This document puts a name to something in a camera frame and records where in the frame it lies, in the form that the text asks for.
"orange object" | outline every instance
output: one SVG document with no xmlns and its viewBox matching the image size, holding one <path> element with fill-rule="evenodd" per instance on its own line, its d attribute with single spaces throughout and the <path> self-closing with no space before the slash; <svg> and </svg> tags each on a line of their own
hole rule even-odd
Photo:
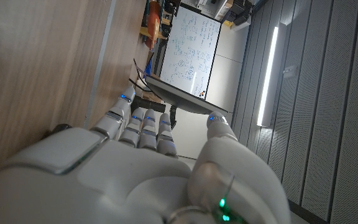
<svg viewBox="0 0 358 224">
<path fill-rule="evenodd" d="M 158 32 L 160 30 L 160 10 L 161 6 L 158 2 L 150 2 L 149 18 L 147 21 L 147 30 L 152 36 L 150 38 L 152 41 L 150 49 L 153 49 L 154 44 L 157 42 Z"/>
<path fill-rule="evenodd" d="M 157 42 L 157 39 L 165 39 L 160 30 L 160 9 L 161 6 L 158 2 L 152 1 L 150 2 L 149 7 L 149 17 L 147 19 L 147 27 L 140 28 L 140 34 L 145 35 L 147 40 L 145 42 L 146 46 L 151 50 L 154 48 L 154 44 Z"/>
</svg>

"black cable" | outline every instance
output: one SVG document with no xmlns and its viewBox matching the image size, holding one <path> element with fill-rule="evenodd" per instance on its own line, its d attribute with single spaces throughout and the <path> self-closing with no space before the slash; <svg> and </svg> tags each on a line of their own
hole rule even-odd
<svg viewBox="0 0 358 224">
<path fill-rule="evenodd" d="M 139 79 L 142 81 L 142 83 L 143 83 L 147 88 L 149 88 L 150 91 L 151 91 L 152 93 L 154 93 L 154 95 L 155 95 L 156 97 L 160 98 L 160 100 L 163 100 L 160 96 L 158 96 L 158 95 L 143 81 L 143 79 L 142 79 L 142 77 L 140 76 L 139 71 L 138 71 L 137 69 L 136 69 L 136 71 L 137 71 L 137 76 L 138 76 Z"/>
<path fill-rule="evenodd" d="M 140 88 L 142 91 L 145 91 L 145 92 L 148 92 L 148 93 L 151 93 L 152 91 L 151 90 L 145 90 L 143 89 L 142 87 L 140 87 L 138 84 L 136 84 L 134 81 L 132 81 L 131 79 L 129 79 L 129 81 L 131 81 L 132 84 L 134 84 L 137 88 Z"/>
</svg>

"green led light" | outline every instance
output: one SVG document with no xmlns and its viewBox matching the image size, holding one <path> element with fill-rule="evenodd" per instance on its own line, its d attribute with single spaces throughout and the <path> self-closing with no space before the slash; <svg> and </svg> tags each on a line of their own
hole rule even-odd
<svg viewBox="0 0 358 224">
<path fill-rule="evenodd" d="M 230 221 L 230 218 L 227 215 L 223 215 L 222 218 L 223 221 Z"/>
<path fill-rule="evenodd" d="M 221 202 L 219 202 L 219 206 L 223 207 L 226 202 L 224 201 L 224 198 L 221 199 Z"/>
</svg>

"whiteboard frame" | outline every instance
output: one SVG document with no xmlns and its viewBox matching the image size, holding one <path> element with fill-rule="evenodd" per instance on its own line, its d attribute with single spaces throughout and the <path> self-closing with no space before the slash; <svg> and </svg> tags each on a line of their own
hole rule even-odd
<svg viewBox="0 0 358 224">
<path fill-rule="evenodd" d="M 208 94 L 209 81 L 211 80 L 212 69 L 213 69 L 213 67 L 214 67 L 216 49 L 217 49 L 217 47 L 218 47 L 219 36 L 221 35 L 222 23 L 221 23 L 221 21 L 219 21 L 219 20 L 217 20 L 217 19 L 214 19 L 214 18 L 212 18 L 212 17 L 209 17 L 209 16 L 207 16 L 207 15 L 202 14 L 200 9 L 197 9 L 197 8 L 195 8 L 195 7 L 192 7 L 192 6 L 189 6 L 189 5 L 185 4 L 185 3 L 182 3 L 182 2 L 181 2 L 181 3 L 180 3 L 180 7 L 184 7 L 185 9 L 191 10 L 191 11 L 193 11 L 193 12 L 199 14 L 199 15 L 202 15 L 202 16 L 204 16 L 204 17 L 207 17 L 208 19 L 211 19 L 211 20 L 213 20 L 213 21 L 216 21 L 216 22 L 220 23 L 220 25 L 221 25 L 221 26 L 219 27 L 218 38 L 216 39 L 215 51 L 214 51 L 214 56 L 213 56 L 213 58 L 212 58 L 211 71 L 209 71 L 208 83 L 206 84 L 205 98 L 204 98 L 204 99 L 200 98 L 201 100 L 205 100 L 205 101 L 206 101 L 206 96 L 207 96 L 207 94 Z M 167 48 L 166 48 L 166 47 L 165 47 L 165 50 L 164 50 L 164 55 L 163 55 L 163 57 L 162 57 L 161 68 L 162 68 L 162 66 L 164 65 L 165 53 L 167 53 Z"/>
</svg>

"wooden surface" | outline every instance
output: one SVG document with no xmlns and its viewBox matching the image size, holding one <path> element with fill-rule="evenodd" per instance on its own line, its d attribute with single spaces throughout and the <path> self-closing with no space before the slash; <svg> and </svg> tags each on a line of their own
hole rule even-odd
<svg viewBox="0 0 358 224">
<path fill-rule="evenodd" d="M 119 94 L 127 88 L 128 74 L 133 74 L 135 69 L 134 58 L 141 62 L 139 66 L 143 65 L 144 67 L 145 65 L 148 50 L 145 44 L 139 40 L 143 13 L 127 16 L 129 12 L 143 12 L 145 4 L 128 4 L 128 2 L 118 0 L 116 3 L 116 7 L 121 10 L 116 9 L 114 12 L 99 78 L 100 85 L 96 90 L 96 98 L 89 118 L 89 128 L 113 106 Z M 142 55 L 141 52 L 146 52 L 142 60 L 139 59 L 139 55 Z"/>
<path fill-rule="evenodd" d="M 0 165 L 58 123 L 83 126 L 110 3 L 0 0 Z M 128 86 L 144 6 L 117 0 L 91 124 Z"/>
</svg>

